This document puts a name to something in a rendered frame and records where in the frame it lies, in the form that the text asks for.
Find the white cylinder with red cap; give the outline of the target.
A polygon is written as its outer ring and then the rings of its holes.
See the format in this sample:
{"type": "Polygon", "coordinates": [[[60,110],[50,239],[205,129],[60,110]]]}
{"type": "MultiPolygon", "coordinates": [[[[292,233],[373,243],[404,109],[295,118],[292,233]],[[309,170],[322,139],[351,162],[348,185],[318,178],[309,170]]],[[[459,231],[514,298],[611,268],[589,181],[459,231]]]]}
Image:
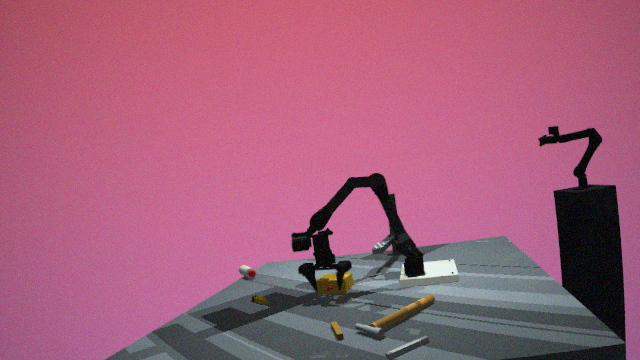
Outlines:
{"type": "Polygon", "coordinates": [[[246,266],[246,265],[242,265],[239,268],[239,273],[249,279],[255,278],[255,274],[256,274],[253,268],[250,268],[249,266],[246,266]]]}

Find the yellow-handled screwdriver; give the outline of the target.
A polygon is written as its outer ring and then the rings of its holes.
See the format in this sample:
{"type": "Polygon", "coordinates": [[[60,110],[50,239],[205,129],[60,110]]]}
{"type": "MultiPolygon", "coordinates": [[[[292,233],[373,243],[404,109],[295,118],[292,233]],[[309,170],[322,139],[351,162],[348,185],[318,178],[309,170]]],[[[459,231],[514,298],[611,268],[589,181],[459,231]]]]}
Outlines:
{"type": "Polygon", "coordinates": [[[265,303],[269,302],[269,301],[267,301],[266,298],[262,298],[262,297],[258,297],[258,296],[252,296],[252,301],[253,302],[257,302],[257,303],[261,303],[261,304],[265,304],[265,303]]]}

